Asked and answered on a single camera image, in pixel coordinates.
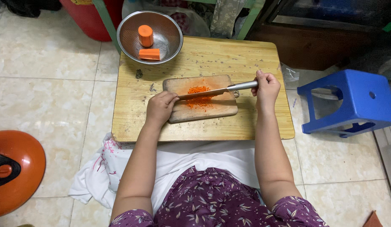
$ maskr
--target chef's knife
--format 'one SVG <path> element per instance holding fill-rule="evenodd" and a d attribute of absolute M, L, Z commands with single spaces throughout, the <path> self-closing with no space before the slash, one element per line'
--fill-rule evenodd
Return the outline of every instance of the chef's knife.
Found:
<path fill-rule="evenodd" d="M 203 91 L 203 92 L 193 93 L 193 94 L 189 94 L 189 95 L 179 95 L 178 97 L 179 97 L 179 100 L 188 100 L 188 99 L 194 99 L 194 98 L 198 98 L 198 97 L 211 96 L 211 95 L 217 96 L 217 95 L 222 95 L 225 92 L 256 88 L 258 86 L 259 86 L 259 83 L 256 80 L 253 80 L 253 81 L 244 82 L 244 83 L 240 83 L 240 84 L 229 85 L 226 88 Z"/>

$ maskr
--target hand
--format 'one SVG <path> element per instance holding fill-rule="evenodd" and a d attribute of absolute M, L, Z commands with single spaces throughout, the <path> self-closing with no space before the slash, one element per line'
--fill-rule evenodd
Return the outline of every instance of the hand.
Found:
<path fill-rule="evenodd" d="M 145 124 L 161 129 L 172 114 L 174 103 L 179 100 L 176 93 L 162 91 L 148 101 Z"/>
<path fill-rule="evenodd" d="M 257 96 L 257 113 L 274 113 L 275 100 L 281 84 L 272 73 L 263 73 L 261 70 L 256 72 L 254 80 L 259 82 L 258 88 L 252 88 L 253 96 Z"/>

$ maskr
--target stainless steel bowl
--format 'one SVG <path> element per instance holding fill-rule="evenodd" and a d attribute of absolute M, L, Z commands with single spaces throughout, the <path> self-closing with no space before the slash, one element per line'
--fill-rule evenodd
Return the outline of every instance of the stainless steel bowl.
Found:
<path fill-rule="evenodd" d="M 153 45 L 143 47 L 138 38 L 138 27 L 148 25 L 153 30 Z M 142 10 L 125 17 L 117 29 L 121 50 L 131 59 L 148 65 L 156 65 L 174 58 L 183 45 L 183 34 L 177 23 L 168 15 Z M 159 49 L 160 61 L 139 58 L 140 49 Z"/>

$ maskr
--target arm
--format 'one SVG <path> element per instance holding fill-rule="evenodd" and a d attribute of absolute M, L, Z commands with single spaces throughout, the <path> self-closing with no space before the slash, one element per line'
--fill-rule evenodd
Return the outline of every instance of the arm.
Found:
<path fill-rule="evenodd" d="M 143 209 L 152 215 L 151 195 L 155 184 L 156 146 L 160 130 L 169 119 L 177 100 L 176 93 L 167 91 L 149 100 L 145 124 L 118 185 L 111 220 L 132 209 Z"/>
<path fill-rule="evenodd" d="M 291 164 L 279 135 L 274 106 L 279 88 L 271 73 L 256 72 L 259 87 L 252 89 L 257 96 L 257 125 L 254 164 L 264 203 L 269 209 L 286 196 L 302 197 L 294 184 Z"/>

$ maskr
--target person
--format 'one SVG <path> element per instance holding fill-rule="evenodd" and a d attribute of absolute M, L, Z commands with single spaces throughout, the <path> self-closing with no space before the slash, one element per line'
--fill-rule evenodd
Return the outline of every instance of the person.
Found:
<path fill-rule="evenodd" d="M 294 184 L 274 111 L 281 85 L 273 74 L 261 70 L 255 80 L 259 87 L 251 90 L 257 96 L 254 163 L 261 193 L 228 171 L 193 166 L 175 181 L 153 217 L 156 146 L 179 99 L 176 93 L 163 91 L 148 102 L 145 124 L 118 186 L 110 227 L 327 226 Z"/>

